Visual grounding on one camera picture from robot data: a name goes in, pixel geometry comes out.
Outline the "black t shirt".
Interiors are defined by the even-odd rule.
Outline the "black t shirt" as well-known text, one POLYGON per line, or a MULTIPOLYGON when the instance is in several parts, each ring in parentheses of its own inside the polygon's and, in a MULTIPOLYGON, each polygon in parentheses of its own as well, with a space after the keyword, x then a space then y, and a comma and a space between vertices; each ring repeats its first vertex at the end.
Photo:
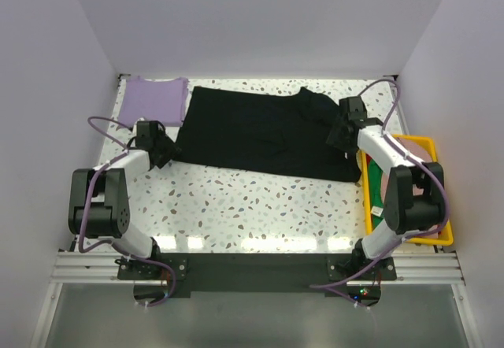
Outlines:
POLYGON ((326 142, 341 114, 324 94, 274 96, 195 87, 177 161, 282 176, 356 183, 355 157, 326 142))

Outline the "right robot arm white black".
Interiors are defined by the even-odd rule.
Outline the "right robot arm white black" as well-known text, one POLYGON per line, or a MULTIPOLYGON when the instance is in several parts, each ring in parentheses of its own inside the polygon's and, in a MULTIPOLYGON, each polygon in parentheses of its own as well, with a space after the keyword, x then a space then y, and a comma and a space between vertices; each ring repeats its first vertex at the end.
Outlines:
POLYGON ((387 176, 383 221, 357 245, 368 260, 386 257, 407 239, 442 231, 449 220, 443 167, 426 162, 407 150, 385 130, 378 118, 369 117, 360 97, 339 101, 341 114, 327 143, 355 154, 368 154, 387 176))

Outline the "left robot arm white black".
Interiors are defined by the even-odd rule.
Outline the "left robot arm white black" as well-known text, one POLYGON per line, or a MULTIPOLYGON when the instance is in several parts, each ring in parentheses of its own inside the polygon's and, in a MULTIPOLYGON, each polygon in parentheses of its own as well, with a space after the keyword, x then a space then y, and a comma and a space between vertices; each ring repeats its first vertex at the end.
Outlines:
POLYGON ((109 245, 125 257, 155 260, 154 238, 132 222, 128 185, 154 168, 165 167, 180 148, 157 120, 139 120, 123 150, 103 165, 77 169, 72 174, 68 226, 78 236, 78 251, 88 253, 109 245))

